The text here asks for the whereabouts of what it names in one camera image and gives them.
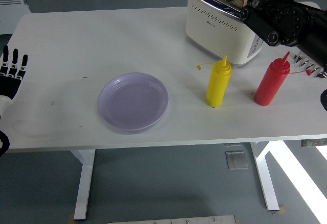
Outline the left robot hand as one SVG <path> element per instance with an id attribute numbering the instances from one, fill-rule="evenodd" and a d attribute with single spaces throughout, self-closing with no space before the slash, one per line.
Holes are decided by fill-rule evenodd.
<path id="1" fill-rule="evenodd" d="M 19 93 L 21 83 L 26 73 L 28 55 L 23 55 L 22 60 L 18 61 L 18 49 L 13 50 L 12 61 L 9 61 L 9 48 L 3 48 L 1 60 L 1 118 L 4 111 L 13 104 Z"/>

